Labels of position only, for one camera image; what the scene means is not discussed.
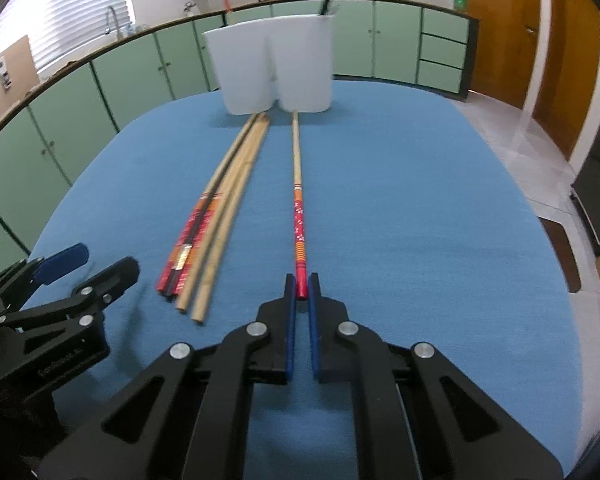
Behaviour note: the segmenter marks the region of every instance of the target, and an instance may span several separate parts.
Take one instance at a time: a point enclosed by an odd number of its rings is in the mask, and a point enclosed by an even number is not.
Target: blue gripper pad
[[[59,253],[45,258],[33,273],[33,280],[38,285],[49,285],[62,278],[72,270],[89,261],[89,250],[85,244],[75,244]]]
[[[314,371],[314,379],[320,376],[320,341],[318,339],[318,319],[315,311],[315,291],[311,276],[307,280],[309,291],[309,338],[311,340],[311,368]]]
[[[294,346],[296,343],[296,279],[293,278],[289,300],[289,317],[286,324],[286,380],[294,376]]]

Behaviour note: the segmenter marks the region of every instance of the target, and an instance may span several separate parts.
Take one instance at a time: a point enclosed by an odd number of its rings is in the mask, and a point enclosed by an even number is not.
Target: wooden stick
[[[300,125],[298,112],[292,115],[294,136],[294,245],[296,250],[296,298],[305,300],[306,250],[304,247],[304,205],[302,202],[302,165],[300,161]]]
[[[222,196],[220,197],[218,208],[214,212],[213,218],[210,220],[209,225],[200,241],[200,246],[196,251],[196,254],[192,260],[189,272],[187,273],[186,280],[184,281],[184,285],[182,287],[182,291],[178,297],[178,301],[176,302],[176,308],[181,312],[186,312],[189,303],[191,301],[191,297],[196,288],[196,284],[198,283],[198,278],[200,276],[200,270],[204,261],[206,259],[206,254],[209,250],[211,242],[214,239],[216,234],[216,229],[218,228],[219,221],[222,218],[222,213],[224,212],[224,208],[227,204],[228,196],[230,195],[230,191],[233,188],[233,184],[235,182],[236,177],[239,175],[239,170],[241,165],[244,162],[244,157],[248,155],[250,152],[250,147],[253,147],[253,143],[257,141],[259,137],[259,132],[262,128],[267,128],[269,126],[269,118],[262,114],[254,124],[252,128],[252,134],[249,135],[247,139],[247,144],[244,147],[244,150],[240,152],[240,159],[236,160],[230,168],[231,175],[227,175],[226,182],[223,182],[222,185]]]
[[[232,224],[234,223],[238,207],[240,206],[240,200],[242,199],[244,189],[246,188],[246,183],[251,175],[251,170],[253,169],[256,159],[258,158],[258,153],[260,152],[260,147],[266,133],[267,130],[263,129],[253,153],[251,153],[248,160],[245,162],[244,167],[242,168],[240,177],[235,184],[235,189],[231,193],[231,198],[229,199],[229,203],[226,207],[224,215],[222,216],[222,221],[220,227],[218,228],[218,234],[216,235],[214,246],[211,248],[209,256],[206,260],[205,272],[200,280],[200,286],[198,287],[198,293],[196,295],[196,300],[193,304],[193,312],[191,314],[191,319],[198,323],[202,323],[205,320],[206,311],[209,308],[211,295],[214,290],[214,283],[216,282],[216,275],[222,260],[222,254],[224,253],[224,247],[229,239],[229,233],[231,231]]]
[[[242,127],[238,135],[235,137],[234,142],[229,147],[225,156],[220,161],[220,164],[218,164],[218,167],[214,171],[214,174],[211,176],[211,179],[206,185],[205,190],[202,192],[202,195],[200,195],[196,206],[193,208],[193,211],[189,215],[189,219],[187,219],[187,222],[184,225],[182,232],[180,233],[180,237],[176,241],[176,244],[174,245],[169,258],[167,259],[167,264],[164,267],[164,270],[160,276],[160,280],[158,280],[158,284],[156,286],[158,292],[167,293],[166,289],[168,288],[170,282],[173,288],[173,282],[177,277],[176,274],[180,270],[182,270],[182,264],[187,257],[187,253],[190,250],[192,240],[193,238],[195,238],[197,231],[200,230],[200,227],[202,225],[202,219],[198,221],[200,212],[202,211],[202,215],[204,215],[204,211],[208,209],[208,206],[211,202],[211,200],[208,200],[209,195],[211,193],[216,193],[216,190],[219,187],[219,183],[224,174],[226,173],[227,166],[233,160],[235,153],[242,145],[244,137],[246,137],[246,135],[249,133],[257,116],[258,114],[252,114],[244,123],[244,126]]]

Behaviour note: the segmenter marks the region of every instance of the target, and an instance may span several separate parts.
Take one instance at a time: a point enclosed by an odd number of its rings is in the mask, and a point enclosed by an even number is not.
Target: tile floor
[[[563,225],[573,248],[582,281],[582,290],[569,294],[582,356],[580,456],[600,433],[600,279],[587,232],[569,198],[575,174],[528,114],[476,93],[454,105],[500,158],[536,214]]]

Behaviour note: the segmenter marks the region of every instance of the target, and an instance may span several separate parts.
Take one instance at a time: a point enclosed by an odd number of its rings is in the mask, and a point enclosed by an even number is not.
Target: drawer
[[[469,20],[440,10],[424,9],[422,31],[466,43],[469,38]]]
[[[420,61],[417,84],[457,94],[460,91],[462,70],[427,61]]]
[[[436,36],[422,35],[420,59],[435,61],[455,68],[464,68],[466,45],[457,41],[443,40]]]

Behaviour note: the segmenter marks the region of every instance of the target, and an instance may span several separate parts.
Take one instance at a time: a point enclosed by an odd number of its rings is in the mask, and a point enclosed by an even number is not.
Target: faucet
[[[111,9],[111,13],[113,14],[113,22],[116,24],[116,41],[120,41],[122,39],[122,33],[120,33],[118,15],[116,14],[116,9],[113,8],[113,5],[110,5],[104,10],[104,17],[107,19],[107,28],[104,29],[104,33],[109,34],[111,32],[111,29],[109,28],[109,9]]]

